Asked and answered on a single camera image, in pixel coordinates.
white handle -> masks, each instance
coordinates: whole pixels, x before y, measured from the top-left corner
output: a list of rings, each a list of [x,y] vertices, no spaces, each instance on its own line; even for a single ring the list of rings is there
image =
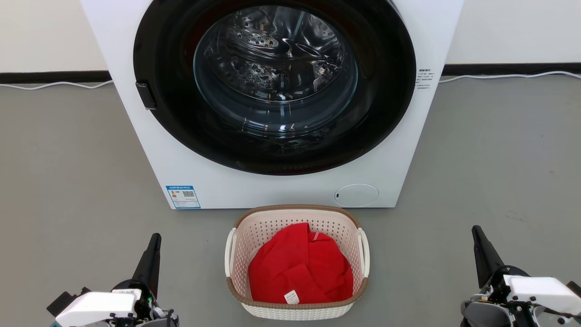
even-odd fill
[[[226,240],[226,250],[224,251],[224,271],[226,277],[232,273],[232,263],[234,261],[234,249],[236,247],[236,229],[232,228]]]
[[[369,277],[369,269],[371,257],[369,254],[369,242],[367,241],[367,235],[365,232],[359,228],[359,235],[357,236],[359,240],[359,255],[361,257],[361,269],[363,270],[363,277]]]

front-loading washing machine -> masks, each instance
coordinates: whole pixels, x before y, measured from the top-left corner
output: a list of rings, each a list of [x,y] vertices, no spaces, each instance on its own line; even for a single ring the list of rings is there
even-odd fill
[[[81,0],[170,206],[394,207],[463,0]]]

red clothing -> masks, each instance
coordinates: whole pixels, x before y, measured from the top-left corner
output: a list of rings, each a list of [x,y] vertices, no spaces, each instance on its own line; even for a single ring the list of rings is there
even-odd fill
[[[351,265],[335,241],[310,231],[308,223],[290,225],[266,242],[248,267],[254,301],[287,303],[293,290],[299,303],[327,303],[353,295]]]

laundry basket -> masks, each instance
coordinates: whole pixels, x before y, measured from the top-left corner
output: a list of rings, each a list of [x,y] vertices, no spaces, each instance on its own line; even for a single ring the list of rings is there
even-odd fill
[[[353,296],[321,304],[279,304],[252,300],[248,265],[258,249],[284,227],[308,222],[312,232],[332,237],[353,270]],[[226,282],[249,313],[268,319],[319,320],[340,317],[363,294],[369,275],[369,243],[359,221],[343,209],[322,205],[273,205],[251,209],[228,235],[224,253]]]

white wall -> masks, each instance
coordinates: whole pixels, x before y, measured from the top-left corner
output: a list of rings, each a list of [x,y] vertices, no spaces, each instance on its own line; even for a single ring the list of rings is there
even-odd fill
[[[581,62],[581,0],[465,1],[447,63]],[[106,69],[78,0],[2,0],[0,73]]]

